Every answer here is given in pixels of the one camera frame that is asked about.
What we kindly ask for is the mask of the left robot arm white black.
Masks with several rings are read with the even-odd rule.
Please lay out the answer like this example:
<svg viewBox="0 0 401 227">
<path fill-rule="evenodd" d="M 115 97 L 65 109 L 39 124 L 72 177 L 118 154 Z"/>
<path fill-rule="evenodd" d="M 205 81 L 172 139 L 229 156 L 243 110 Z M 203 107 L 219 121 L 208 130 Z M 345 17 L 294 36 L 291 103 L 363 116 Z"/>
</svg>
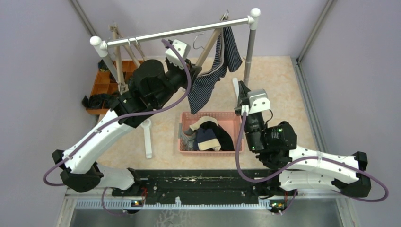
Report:
<svg viewBox="0 0 401 227">
<path fill-rule="evenodd" d="M 185 60 L 181 67 L 168 61 L 165 65 L 167 71 L 159 60 L 144 61 L 130 77 L 129 91 L 111 104 L 101 122 L 70 149 L 53 152 L 65 186 L 79 193 L 96 187 L 118 188 L 131 196 L 140 193 L 142 183 L 135 179 L 131 169 L 107 167 L 97 160 L 122 136 L 165 111 L 170 98 L 189 81 L 193 82 L 202 70 L 190 60 Z"/>
</svg>

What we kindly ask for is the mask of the dark striped underwear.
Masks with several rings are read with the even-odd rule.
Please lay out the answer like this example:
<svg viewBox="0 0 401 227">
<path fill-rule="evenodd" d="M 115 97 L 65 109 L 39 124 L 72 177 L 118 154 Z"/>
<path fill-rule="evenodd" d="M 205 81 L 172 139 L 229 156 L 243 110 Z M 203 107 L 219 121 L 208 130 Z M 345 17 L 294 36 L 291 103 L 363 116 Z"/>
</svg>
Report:
<svg viewBox="0 0 401 227">
<path fill-rule="evenodd" d="M 208 103 L 215 84 L 221 81 L 227 72 L 237 71 L 242 62 L 232 28 L 224 27 L 216 42 L 216 53 L 211 69 L 201 73 L 192 82 L 188 94 L 191 114 L 196 114 Z"/>
</svg>

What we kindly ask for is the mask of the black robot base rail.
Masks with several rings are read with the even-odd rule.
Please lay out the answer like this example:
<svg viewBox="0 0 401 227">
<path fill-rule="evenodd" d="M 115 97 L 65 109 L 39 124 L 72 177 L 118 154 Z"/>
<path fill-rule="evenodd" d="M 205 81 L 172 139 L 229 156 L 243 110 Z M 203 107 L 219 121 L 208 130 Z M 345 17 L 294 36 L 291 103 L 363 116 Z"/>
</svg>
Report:
<svg viewBox="0 0 401 227">
<path fill-rule="evenodd" d="M 236 170 L 131 170 L 136 182 L 127 190 L 113 188 L 116 198 L 139 197 L 145 205 L 232 207 L 265 203 L 284 191 L 274 177 L 262 183 L 243 179 Z"/>
</svg>

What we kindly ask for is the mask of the black underwear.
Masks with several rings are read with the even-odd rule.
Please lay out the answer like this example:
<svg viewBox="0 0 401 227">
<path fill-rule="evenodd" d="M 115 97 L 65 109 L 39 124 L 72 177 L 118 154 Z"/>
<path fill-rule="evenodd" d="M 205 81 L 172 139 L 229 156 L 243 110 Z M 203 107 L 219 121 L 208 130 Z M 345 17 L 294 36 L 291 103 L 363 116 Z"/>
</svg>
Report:
<svg viewBox="0 0 401 227">
<path fill-rule="evenodd" d="M 221 151 L 234 151 L 234 143 L 231 136 L 217 123 L 207 121 L 200 125 L 200 128 L 205 130 L 205 133 L 214 133 L 214 139 L 217 139 Z"/>
</svg>

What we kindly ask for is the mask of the beige clip hanger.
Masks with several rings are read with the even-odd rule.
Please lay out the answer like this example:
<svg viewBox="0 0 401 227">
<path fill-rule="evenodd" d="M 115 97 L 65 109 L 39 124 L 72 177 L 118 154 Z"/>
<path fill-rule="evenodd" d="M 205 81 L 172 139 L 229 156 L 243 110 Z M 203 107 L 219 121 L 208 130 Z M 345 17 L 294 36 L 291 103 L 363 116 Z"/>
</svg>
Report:
<svg viewBox="0 0 401 227">
<path fill-rule="evenodd" d="M 125 48 L 126 52 L 128 53 L 128 55 L 130 56 L 133 63 L 138 67 L 140 65 L 140 62 L 139 62 L 138 58 L 135 56 L 135 54 L 131 48 L 132 45 L 136 48 L 136 50 L 140 54 L 143 61 L 146 61 L 147 57 L 145 56 L 145 54 L 141 48 L 141 45 L 137 41 L 135 41 L 133 43 L 128 42 L 128 45 L 126 45 L 124 48 Z"/>
<path fill-rule="evenodd" d="M 214 31 L 212 32 L 211 36 L 209 37 L 207 43 L 204 46 L 198 46 L 196 47 L 196 40 L 200 35 L 203 35 L 204 33 L 199 33 L 195 36 L 194 41 L 192 43 L 192 48 L 197 50 L 197 49 L 202 49 L 202 52 L 200 54 L 200 56 L 198 57 L 197 61 L 195 62 L 195 64 L 192 64 L 191 66 L 193 68 L 198 68 L 201 67 L 206 58 L 208 57 L 210 51 L 212 50 L 212 47 L 215 45 L 215 43 L 217 42 L 218 37 L 220 36 L 220 34 L 223 32 L 223 28 L 217 28 L 214 29 Z"/>
<path fill-rule="evenodd" d="M 118 25 L 115 24 L 114 26 L 110 27 L 112 33 L 113 33 L 113 38 L 114 39 L 120 39 L 123 38 L 123 35 L 120 33 Z M 143 53 L 141 47 L 139 44 L 134 44 L 134 47 L 137 49 L 137 51 L 139 52 L 140 56 L 142 57 L 143 60 L 146 59 L 145 54 Z M 138 58 L 135 56 L 134 51 L 131 48 L 130 44 L 125 44 L 123 45 L 123 48 L 125 49 L 125 51 L 127 52 L 127 54 L 129 55 L 129 57 L 131 58 L 131 60 L 133 61 L 133 63 L 135 64 L 135 66 L 138 68 L 140 66 L 140 61 L 138 60 Z"/>
<path fill-rule="evenodd" d="M 118 33 L 118 26 L 116 23 L 114 25 L 110 25 L 109 30 L 112 32 L 114 40 L 120 38 L 120 35 Z M 122 56 L 121 56 L 120 46 L 115 47 L 114 54 L 115 54 L 115 64 L 117 70 L 117 82 L 118 82 L 119 92 L 122 95 L 123 93 L 128 91 L 128 87 L 125 83 L 124 74 L 122 70 Z"/>
</svg>

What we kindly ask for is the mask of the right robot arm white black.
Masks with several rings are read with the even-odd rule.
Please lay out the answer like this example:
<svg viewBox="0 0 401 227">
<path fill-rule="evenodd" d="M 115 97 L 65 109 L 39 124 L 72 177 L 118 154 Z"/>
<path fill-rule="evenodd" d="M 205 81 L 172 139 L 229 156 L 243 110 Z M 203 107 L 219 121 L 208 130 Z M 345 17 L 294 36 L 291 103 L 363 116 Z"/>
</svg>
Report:
<svg viewBox="0 0 401 227">
<path fill-rule="evenodd" d="M 242 119 L 241 136 L 248 149 L 270 170 L 281 170 L 266 182 L 267 191 L 278 195 L 295 189 L 327 189 L 345 196 L 366 198 L 371 180 L 363 175 L 368 160 L 364 152 L 349 156 L 333 155 L 304 148 L 297 143 L 291 124 L 282 121 L 269 127 L 262 112 L 270 110 L 264 89 L 250 90 L 238 82 L 238 104 L 235 114 Z"/>
</svg>

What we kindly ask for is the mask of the navy blue underwear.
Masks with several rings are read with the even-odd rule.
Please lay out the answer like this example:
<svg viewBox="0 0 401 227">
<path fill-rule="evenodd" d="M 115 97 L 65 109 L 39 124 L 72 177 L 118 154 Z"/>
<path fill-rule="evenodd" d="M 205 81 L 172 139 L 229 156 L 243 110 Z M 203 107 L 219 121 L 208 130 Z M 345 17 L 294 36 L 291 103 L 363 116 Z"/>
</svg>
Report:
<svg viewBox="0 0 401 227">
<path fill-rule="evenodd" d="M 203 116 L 197 122 L 189 126 L 195 131 L 196 134 L 193 148 L 195 151 L 220 151 L 221 146 L 217 139 L 213 138 L 214 133 L 205 133 L 205 130 L 200 128 L 200 125 L 207 121 L 212 121 L 218 124 L 218 121 L 215 118 L 212 118 L 210 116 Z"/>
</svg>

